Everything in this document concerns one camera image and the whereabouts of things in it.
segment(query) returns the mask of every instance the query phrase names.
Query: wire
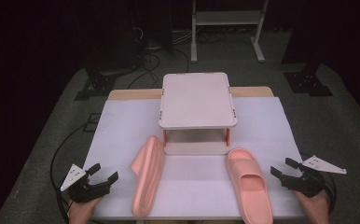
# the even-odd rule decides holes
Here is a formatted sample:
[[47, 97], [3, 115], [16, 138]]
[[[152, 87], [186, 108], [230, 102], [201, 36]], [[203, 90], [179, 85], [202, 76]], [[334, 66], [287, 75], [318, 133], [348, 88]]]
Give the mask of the wire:
[[71, 201], [71, 202], [70, 202], [69, 207], [67, 208], [67, 212], [69, 212], [70, 207], [73, 205], [74, 202], [75, 202], [75, 201]]
[[213, 35], [212, 30], [208, 29], [207, 31], [197, 35], [197, 42], [200, 44], [214, 44], [217, 42], [224, 41], [226, 39], [227, 39], [226, 31], [222, 31], [217, 35]]
[[107, 78], [113, 78], [113, 79], [116, 79], [117, 77], [120, 77], [120, 76], [124, 76], [124, 75], [128, 75], [130, 73], [133, 73], [134, 71], [136, 71], [139, 67], [137, 65], [133, 66], [132, 68], [130, 69], [127, 69], [123, 72], [116, 72], [116, 73], [113, 73], [113, 74], [110, 74], [110, 75], [104, 75], [104, 77], [107, 77]]
[[127, 90], [130, 89], [130, 88], [131, 88], [131, 85], [133, 85], [133, 83], [135, 83], [139, 78], [145, 76], [146, 74], [151, 73], [152, 71], [154, 71], [154, 70], [159, 66], [159, 64], [160, 64], [159, 57], [156, 56], [156, 55], [154, 55], [154, 54], [149, 54], [149, 56], [150, 56], [150, 57], [152, 56], [152, 57], [156, 58], [156, 59], [158, 60], [157, 64], [156, 64], [152, 69], [150, 69], [150, 70], [149, 70], [149, 69], [146, 69], [147, 72], [145, 72], [145, 73], [143, 73], [142, 75], [140, 75], [140, 76], [138, 76], [137, 78], [135, 78], [135, 79], [130, 83], [130, 85], [128, 86]]
[[55, 153], [54, 153], [54, 155], [53, 155], [53, 157], [52, 157], [52, 159], [51, 159], [51, 165], [50, 165], [50, 167], [49, 167], [49, 178], [50, 178], [50, 180], [51, 180], [52, 187], [53, 187], [55, 190], [57, 189], [57, 188], [56, 188], [57, 186], [56, 186], [56, 184], [55, 184], [54, 177], [53, 177], [53, 172], [52, 172], [53, 166], [54, 166], [54, 162], [55, 162], [55, 158], [56, 158], [56, 156], [58, 155], [58, 152], [59, 152], [59, 150], [61, 149], [61, 147], [64, 145], [64, 143], [65, 143], [73, 134], [75, 134], [77, 131], [83, 129], [83, 128], [84, 128], [86, 125], [88, 125], [88, 124], [89, 124], [89, 122], [86, 122], [86, 123], [80, 125], [78, 128], [76, 128], [76, 129], [75, 129], [74, 131], [72, 131], [71, 133], [69, 133], [69, 134], [66, 136], [66, 138], [61, 142], [61, 144], [57, 147], [57, 149], [55, 150]]
[[[151, 54], [147, 54], [148, 56], [149, 56], [149, 62], [151, 63], [152, 61], [151, 61]], [[155, 75], [153, 72], [152, 72], [152, 70], [149, 70], [147, 67], [145, 67], [145, 70], [147, 71], [147, 72], [149, 72], [149, 74], [150, 74], [150, 76], [153, 78], [153, 80], [154, 80], [154, 82], [153, 82], [153, 84], [151, 84], [151, 89], [153, 89], [154, 87], [155, 88], [159, 88], [159, 86], [158, 86], [158, 80], [159, 80], [159, 78], [157, 77], [157, 75]]]
[[[203, 26], [199, 26], [197, 31], [196, 31], [196, 34], [200, 32], [200, 30], [203, 29]], [[187, 31], [173, 31], [173, 33], [179, 33], [179, 32], [182, 32], [182, 33], [186, 33], [185, 35], [182, 35], [178, 38], [176, 38], [173, 42], [174, 45], [181, 45], [181, 44], [186, 44], [186, 43], [189, 43], [191, 41], [191, 31], [190, 30], [187, 30]], [[162, 49], [162, 46], [156, 46], [156, 47], [150, 47], [148, 48], [148, 50], [160, 50]]]
[[[210, 11], [212, 9], [212, 5], [213, 5], [214, 2], [215, 2], [215, 6], [213, 7], [213, 9], [215, 10], [215, 8], [217, 7], [217, 1], [211, 0], [210, 3], [209, 3], [209, 6], [205, 9], [205, 11]], [[198, 26], [198, 28], [197, 28], [197, 30], [195, 32], [196, 35], [203, 29], [203, 27], [204, 26]], [[192, 35], [192, 32], [188, 30], [186, 35], [175, 39], [173, 41], [173, 43], [175, 45], [179, 45], [179, 44], [181, 44], [183, 42], [186, 42], [187, 40], [189, 40], [191, 38], [191, 35]]]
[[133, 30], [138, 30], [140, 31], [140, 37], [139, 37], [139, 40], [141, 40], [143, 38], [143, 30], [140, 29], [139, 27], [132, 27]]
[[64, 179], [65, 179], [65, 177], [59, 182], [58, 187], [55, 188], [55, 192], [56, 192], [58, 208], [61, 211], [61, 216], [66, 223], [69, 223], [69, 216], [67, 216], [67, 213], [64, 210], [63, 204], [62, 204], [61, 185], [62, 185]]
[[181, 51], [181, 50], [179, 50], [179, 49], [173, 49], [174, 51], [177, 51], [177, 52], [180, 52], [181, 54], [183, 54], [184, 55], [184, 57], [186, 57], [186, 62], [187, 62], [187, 69], [186, 69], [186, 73], [188, 72], [188, 69], [189, 69], [189, 62], [188, 62], [188, 57], [187, 57], [187, 55], [183, 52], [183, 51]]

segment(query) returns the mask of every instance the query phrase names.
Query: pink slide sandal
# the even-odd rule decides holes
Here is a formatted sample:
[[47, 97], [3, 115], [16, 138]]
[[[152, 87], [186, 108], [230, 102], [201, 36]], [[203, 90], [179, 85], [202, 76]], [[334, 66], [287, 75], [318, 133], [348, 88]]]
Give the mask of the pink slide sandal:
[[234, 148], [226, 157], [226, 165], [243, 221], [246, 224], [273, 223], [267, 184], [253, 154]]
[[162, 143], [156, 136], [151, 136], [131, 163], [131, 169], [138, 178], [132, 200], [132, 213], [135, 217], [147, 216], [153, 207], [164, 158]]

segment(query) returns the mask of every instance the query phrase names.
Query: white table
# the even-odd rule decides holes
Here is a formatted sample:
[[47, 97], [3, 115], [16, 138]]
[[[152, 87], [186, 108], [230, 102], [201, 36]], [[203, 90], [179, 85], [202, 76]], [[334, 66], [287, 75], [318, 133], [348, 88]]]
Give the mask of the white table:
[[[259, 95], [271, 96], [266, 87], [231, 88], [231, 91], [238, 114], [238, 124], [231, 133], [231, 147], [245, 147], [256, 155], [267, 180], [274, 218], [304, 217], [295, 196], [270, 174], [270, 167], [274, 166], [285, 174], [300, 176], [284, 163], [286, 157], [296, 161], [301, 158], [280, 100], [239, 97], [256, 96], [258, 91]], [[96, 207], [94, 219], [134, 220], [131, 204], [137, 178], [129, 166], [148, 136], [154, 134], [162, 139], [159, 106], [159, 90], [110, 94], [84, 169], [97, 162], [102, 166], [91, 177], [91, 184], [105, 181], [115, 171], [119, 180]], [[241, 219], [225, 156], [166, 156], [156, 201], [145, 217], [152, 219]]]

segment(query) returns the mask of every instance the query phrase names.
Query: gray carpet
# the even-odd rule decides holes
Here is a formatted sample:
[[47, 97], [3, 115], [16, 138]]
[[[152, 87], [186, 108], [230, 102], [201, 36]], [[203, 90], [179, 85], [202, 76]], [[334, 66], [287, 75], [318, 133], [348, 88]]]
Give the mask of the gray carpet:
[[[317, 76], [334, 96], [294, 94], [283, 72], [298, 71], [303, 64], [280, 64], [290, 33], [262, 33], [260, 45], [266, 58], [264, 63], [257, 62], [250, 35], [232, 34], [222, 41], [199, 44], [199, 61], [191, 63], [188, 72], [224, 72], [230, 86], [271, 87], [283, 104], [299, 151], [314, 154], [348, 171], [347, 175], [334, 175], [339, 197], [331, 222], [360, 223], [360, 107], [347, 92], [339, 75], [325, 65], [320, 66]], [[175, 48], [189, 57], [189, 44]], [[159, 78], [159, 88], [164, 75], [186, 72], [186, 57], [180, 52], [154, 54], [159, 56], [159, 67], [153, 71]], [[156, 58], [146, 57], [145, 66], [152, 68], [156, 62]], [[144, 72], [140, 68], [133, 74], [119, 77], [115, 89], [126, 89]], [[0, 212], [0, 223], [62, 223], [49, 180], [49, 167], [56, 148], [66, 136], [85, 123], [91, 113], [102, 112], [106, 97], [74, 101], [87, 78], [85, 70], [78, 71], [63, 91]], [[153, 77], [145, 75], [132, 85], [132, 89], [157, 88], [154, 84]], [[93, 133], [78, 131], [65, 142], [54, 163], [56, 183], [72, 163], [82, 166], [92, 138]], [[275, 220], [275, 223], [308, 221]]]

